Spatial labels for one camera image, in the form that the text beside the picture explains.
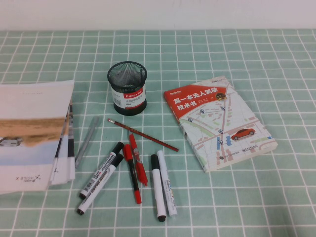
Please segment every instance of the white marker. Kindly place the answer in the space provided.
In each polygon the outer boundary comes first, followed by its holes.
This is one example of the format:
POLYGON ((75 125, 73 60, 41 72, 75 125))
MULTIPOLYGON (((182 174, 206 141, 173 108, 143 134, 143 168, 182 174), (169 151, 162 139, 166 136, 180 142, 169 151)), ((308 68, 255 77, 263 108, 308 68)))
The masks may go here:
POLYGON ((153 170, 153 178, 154 178, 154 191, 155 191, 155 199, 157 204, 157 217, 160 222, 166 220, 166 209, 164 208, 163 194, 162 194, 162 186, 161 186, 161 177, 160 177, 160 166, 159 160, 156 154, 151 156, 152 161, 152 170, 153 170))
POLYGON ((169 216, 177 215, 178 213, 176 209, 176 204, 174 202, 173 191, 171 189, 170 179, 168 176, 168 170, 166 161, 164 159, 163 151, 158 151, 157 155, 159 158, 161 179, 163 184, 164 195, 167 201, 169 216))
POLYGON ((114 158, 109 168, 100 176, 100 179, 96 182, 91 192, 88 194, 88 196, 83 200, 83 202, 78 207, 77 213, 79 215, 83 215, 87 211, 87 209, 89 208, 89 206, 91 205, 95 197, 101 191, 105 183, 108 181, 110 176, 113 174, 114 170, 117 168, 117 166, 123 159, 124 157, 121 154, 118 154, 114 158))
POLYGON ((88 182, 88 184, 84 187, 84 189, 80 192, 79 197, 82 199, 85 199, 88 194, 91 192, 101 175, 107 170, 111 162, 114 160, 114 158, 117 156, 117 154, 122 150, 124 147, 124 144, 122 142, 118 142, 117 145, 114 147, 112 152, 109 154, 109 158, 101 164, 98 168, 98 170, 93 174, 92 178, 88 182))

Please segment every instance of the gray pen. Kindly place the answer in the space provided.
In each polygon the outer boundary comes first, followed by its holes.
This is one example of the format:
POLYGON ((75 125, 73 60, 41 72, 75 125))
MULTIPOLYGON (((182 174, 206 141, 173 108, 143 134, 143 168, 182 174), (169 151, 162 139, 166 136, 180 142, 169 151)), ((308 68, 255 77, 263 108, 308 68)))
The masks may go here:
POLYGON ((81 148, 79 149, 78 155, 75 158, 75 161, 76 161, 75 162, 75 168, 76 169, 78 168, 78 166, 80 164, 80 161, 82 160, 83 154, 84 154, 85 150, 88 147, 88 144, 90 142, 90 139, 91 139, 91 137, 93 135, 93 132, 94 132, 95 127, 97 126, 98 122, 99 122, 99 117, 98 116, 94 116, 93 119, 92 119, 90 128, 89 128, 88 134, 85 137, 84 143, 81 146, 81 148))

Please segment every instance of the pen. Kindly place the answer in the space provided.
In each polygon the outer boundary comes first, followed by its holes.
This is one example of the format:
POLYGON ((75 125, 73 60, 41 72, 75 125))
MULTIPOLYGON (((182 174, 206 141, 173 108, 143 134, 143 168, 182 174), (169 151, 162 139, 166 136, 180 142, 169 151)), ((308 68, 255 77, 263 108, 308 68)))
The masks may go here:
POLYGON ((95 197, 101 191, 101 189, 103 188, 105 183, 108 181, 110 176, 113 174, 113 172, 115 171, 119 163, 123 160, 123 158, 124 158, 123 155, 118 154, 113 159, 113 161, 111 162, 107 170, 100 176, 100 179, 97 181, 94 188, 91 190, 91 192, 87 195, 87 197, 83 200, 83 202, 78 207, 77 213, 79 215, 83 215, 87 211, 88 207, 91 205, 95 197))
POLYGON ((156 154, 151 156, 153 179, 154 179, 154 191, 155 199, 157 204, 157 217, 160 222, 166 220, 166 210, 164 208, 162 186, 161 186, 161 176, 160 176, 160 166, 159 160, 156 154))
POLYGON ((136 158, 136 171, 137 171, 138 179, 141 183, 143 183, 143 184, 145 184, 145 186, 147 186, 148 179, 146 176, 144 165, 139 157, 139 151, 137 148, 137 143, 135 141, 135 137, 131 131, 129 131, 128 134, 129 134, 130 143, 132 145, 132 150, 133 150, 134 156, 136 158))
POLYGON ((133 188, 134 188, 136 202, 137 202, 137 204, 141 204, 142 199, 140 197, 140 192, 138 189, 138 183, 137 183, 135 167, 134 167, 134 162, 133 162, 133 155, 132 155, 132 150, 131 150, 129 144, 125 145, 125 147, 123 149, 123 153, 124 153, 126 161, 128 162, 130 175, 132 176, 132 182, 133 182, 133 188))
POLYGON ((82 147, 80 148, 77 157, 75 158, 75 168, 76 169, 78 168, 78 166, 79 166, 79 164, 80 164, 80 162, 82 160, 83 154, 84 154, 85 150, 88 147, 88 144, 89 144, 89 142, 91 140, 91 137, 93 135, 93 132, 94 132, 95 127, 97 126, 98 122, 99 122, 99 117, 98 116, 94 116, 93 119, 92 119, 90 128, 89 128, 88 134, 85 137, 84 143, 83 143, 82 147))
POLYGON ((109 157, 105 162, 103 162, 97 171, 93 174, 92 178, 88 182, 88 184, 84 187, 84 189, 80 192, 79 197, 85 199, 86 196, 91 192, 95 183, 99 180, 100 176, 106 171, 109 167, 113 159, 118 155, 118 153, 122 150, 124 144, 122 142, 118 142, 114 149, 110 152, 109 157))
POLYGON ((173 191, 171 189, 170 179, 168 176, 168 170, 163 151, 158 151, 157 155, 159 159, 161 180, 163 184, 164 196, 166 197, 169 216, 177 215, 176 204, 174 202, 173 191))
POLYGON ((162 146, 165 146, 165 147, 167 147, 167 148, 169 148, 169 149, 171 149, 171 150, 173 150, 173 151, 175 151, 175 152, 178 152, 178 151, 179 151, 178 148, 175 148, 175 147, 173 147, 173 146, 171 146, 171 145, 169 145, 169 144, 167 144, 167 143, 164 143, 164 142, 162 142, 162 141, 159 141, 159 140, 156 139, 156 138, 153 138, 153 137, 151 137, 151 136, 149 136, 149 135, 146 135, 145 133, 142 133, 142 132, 140 132, 140 131, 137 131, 137 130, 134 129, 134 128, 131 128, 131 127, 129 127, 129 126, 126 126, 126 125, 124 125, 124 124, 121 124, 120 122, 117 122, 117 121, 115 121, 115 120, 113 120, 113 119, 108 118, 108 121, 111 122, 111 123, 114 123, 114 124, 117 125, 117 126, 120 126, 120 127, 122 127, 122 128, 125 128, 125 129, 127 129, 128 131, 131 131, 131 132, 133 132, 133 133, 136 133, 137 135, 140 135, 140 136, 142 136, 142 137, 145 137, 145 138, 147 138, 147 139, 149 139, 149 140, 151 140, 151 141, 153 141, 153 142, 156 142, 156 143, 158 143, 158 144, 160 144, 160 145, 162 145, 162 146))

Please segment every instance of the black marker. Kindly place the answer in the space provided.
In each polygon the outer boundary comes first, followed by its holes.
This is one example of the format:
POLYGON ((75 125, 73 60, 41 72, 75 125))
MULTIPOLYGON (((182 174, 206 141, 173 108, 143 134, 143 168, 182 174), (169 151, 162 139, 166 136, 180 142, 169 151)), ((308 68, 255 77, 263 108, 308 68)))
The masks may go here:
POLYGON ((166 220, 166 209, 164 207, 163 194, 162 194, 162 186, 161 186, 161 176, 160 176, 160 166, 159 159, 156 154, 151 156, 152 161, 152 172, 154 178, 154 191, 155 191, 155 199, 157 204, 157 217, 160 222, 166 220))

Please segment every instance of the black mesh pencil holder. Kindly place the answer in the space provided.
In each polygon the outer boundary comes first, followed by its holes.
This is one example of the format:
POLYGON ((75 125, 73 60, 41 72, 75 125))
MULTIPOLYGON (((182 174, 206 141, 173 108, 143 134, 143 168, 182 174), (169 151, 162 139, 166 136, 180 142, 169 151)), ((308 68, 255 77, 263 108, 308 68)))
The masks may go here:
POLYGON ((115 110, 126 116, 141 113, 147 104, 143 65, 126 61, 113 65, 108 72, 115 110))

